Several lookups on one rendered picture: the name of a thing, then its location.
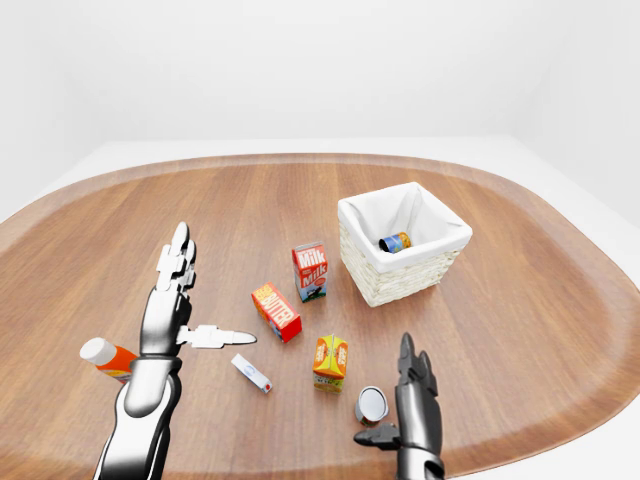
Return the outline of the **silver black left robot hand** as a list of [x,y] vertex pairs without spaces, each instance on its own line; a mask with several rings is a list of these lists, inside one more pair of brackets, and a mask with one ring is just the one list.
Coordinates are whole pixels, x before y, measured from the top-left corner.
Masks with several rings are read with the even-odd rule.
[[150,292],[142,321],[142,355],[175,356],[184,343],[194,348],[220,349],[257,341],[250,333],[221,330],[215,325],[188,328],[192,311],[188,290],[196,279],[195,261],[196,244],[190,239],[188,225],[181,222],[158,261],[158,280]]

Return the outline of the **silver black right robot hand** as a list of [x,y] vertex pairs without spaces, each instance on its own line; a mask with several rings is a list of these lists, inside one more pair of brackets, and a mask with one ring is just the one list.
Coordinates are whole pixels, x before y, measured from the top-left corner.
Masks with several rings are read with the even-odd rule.
[[411,335],[405,332],[398,359],[400,378],[395,387],[398,426],[381,423],[354,435],[363,446],[381,450],[418,448],[440,456],[442,416],[436,400],[438,388],[430,359],[425,351],[416,355]]

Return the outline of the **silver-topped tomato sauce can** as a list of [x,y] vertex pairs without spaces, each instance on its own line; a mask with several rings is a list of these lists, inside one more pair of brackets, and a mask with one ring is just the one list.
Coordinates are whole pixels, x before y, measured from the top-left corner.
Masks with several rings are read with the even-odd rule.
[[355,416],[366,427],[376,426],[389,412],[384,393],[375,386],[366,386],[359,393]]

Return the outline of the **white woven basket with liner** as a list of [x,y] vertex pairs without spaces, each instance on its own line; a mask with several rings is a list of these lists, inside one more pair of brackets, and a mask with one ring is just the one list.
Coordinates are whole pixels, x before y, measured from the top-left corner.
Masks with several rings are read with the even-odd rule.
[[367,304],[440,282],[472,229],[416,182],[338,202],[340,255]]

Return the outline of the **blue and yellow soup can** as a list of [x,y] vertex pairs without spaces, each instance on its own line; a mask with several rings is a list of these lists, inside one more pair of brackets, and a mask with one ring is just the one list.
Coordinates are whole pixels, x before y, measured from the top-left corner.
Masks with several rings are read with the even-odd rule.
[[379,248],[391,254],[398,253],[412,246],[409,235],[406,232],[399,232],[391,236],[382,238],[378,242]]

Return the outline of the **orange bottle with white cap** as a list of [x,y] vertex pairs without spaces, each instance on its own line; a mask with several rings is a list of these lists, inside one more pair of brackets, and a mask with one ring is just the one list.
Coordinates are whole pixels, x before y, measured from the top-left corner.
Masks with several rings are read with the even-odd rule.
[[87,341],[80,349],[79,355],[92,363],[99,371],[122,384],[130,380],[132,375],[130,364],[137,358],[129,350],[116,346],[102,337],[95,337]]

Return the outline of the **orange yellow juice carton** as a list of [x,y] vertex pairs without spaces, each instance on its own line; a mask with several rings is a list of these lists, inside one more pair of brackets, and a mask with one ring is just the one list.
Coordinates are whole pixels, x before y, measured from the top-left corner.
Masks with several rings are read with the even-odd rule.
[[319,337],[314,352],[313,380],[318,390],[340,393],[348,360],[348,343],[334,334]]

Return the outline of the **small white flat box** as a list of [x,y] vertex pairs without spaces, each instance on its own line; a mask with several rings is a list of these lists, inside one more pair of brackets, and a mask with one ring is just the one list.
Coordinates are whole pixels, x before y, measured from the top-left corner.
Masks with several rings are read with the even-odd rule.
[[236,354],[231,363],[263,393],[272,389],[271,381],[240,354]]

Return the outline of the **red orange butter box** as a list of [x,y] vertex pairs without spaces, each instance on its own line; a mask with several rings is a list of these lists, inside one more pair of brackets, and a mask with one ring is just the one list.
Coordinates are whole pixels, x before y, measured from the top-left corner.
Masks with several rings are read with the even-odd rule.
[[262,318],[283,343],[301,332],[300,314],[271,282],[254,290],[251,297]]

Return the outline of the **red milk carton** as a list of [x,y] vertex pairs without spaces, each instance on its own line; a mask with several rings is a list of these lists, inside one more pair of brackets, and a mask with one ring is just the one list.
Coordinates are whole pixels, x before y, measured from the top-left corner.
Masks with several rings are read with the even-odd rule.
[[300,245],[292,250],[294,280],[302,302],[324,297],[328,262],[322,242]]

